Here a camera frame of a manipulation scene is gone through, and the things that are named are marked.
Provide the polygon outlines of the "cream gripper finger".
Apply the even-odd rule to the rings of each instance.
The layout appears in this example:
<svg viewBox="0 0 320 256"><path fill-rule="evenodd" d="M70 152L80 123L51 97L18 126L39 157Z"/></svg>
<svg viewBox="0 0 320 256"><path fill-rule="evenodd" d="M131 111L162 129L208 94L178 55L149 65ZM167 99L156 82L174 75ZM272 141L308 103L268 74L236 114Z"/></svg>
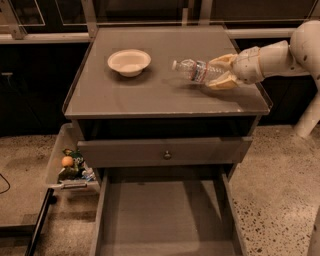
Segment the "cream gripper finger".
<svg viewBox="0 0 320 256"><path fill-rule="evenodd" d="M237 54L226 54L209 61L209 65L225 71L231 71Z"/></svg>
<svg viewBox="0 0 320 256"><path fill-rule="evenodd" d="M242 81L230 71L215 76L208 76L205 81L205 85L212 90L229 90L241 84Z"/></svg>

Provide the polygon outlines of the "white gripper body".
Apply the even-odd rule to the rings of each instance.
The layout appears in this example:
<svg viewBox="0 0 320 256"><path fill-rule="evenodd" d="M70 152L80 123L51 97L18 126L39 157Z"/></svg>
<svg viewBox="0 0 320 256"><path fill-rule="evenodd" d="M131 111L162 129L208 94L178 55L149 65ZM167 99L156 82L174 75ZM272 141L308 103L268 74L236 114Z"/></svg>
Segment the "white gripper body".
<svg viewBox="0 0 320 256"><path fill-rule="evenodd" d="M237 80L253 84L264 80L260 66L260 48L252 47L241 51L232 62L232 71Z"/></svg>

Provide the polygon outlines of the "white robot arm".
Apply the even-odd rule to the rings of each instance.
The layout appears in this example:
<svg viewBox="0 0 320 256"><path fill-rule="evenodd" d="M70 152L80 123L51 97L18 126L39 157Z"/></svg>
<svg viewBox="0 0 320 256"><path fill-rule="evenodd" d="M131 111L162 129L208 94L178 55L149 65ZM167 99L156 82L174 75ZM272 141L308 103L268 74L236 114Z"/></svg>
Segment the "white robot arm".
<svg viewBox="0 0 320 256"><path fill-rule="evenodd" d="M212 62L231 71L227 81L260 82L307 73L319 79L319 22L303 23L289 42L253 47ZM262 127L231 179L245 256L319 255L319 98L292 127Z"/></svg>

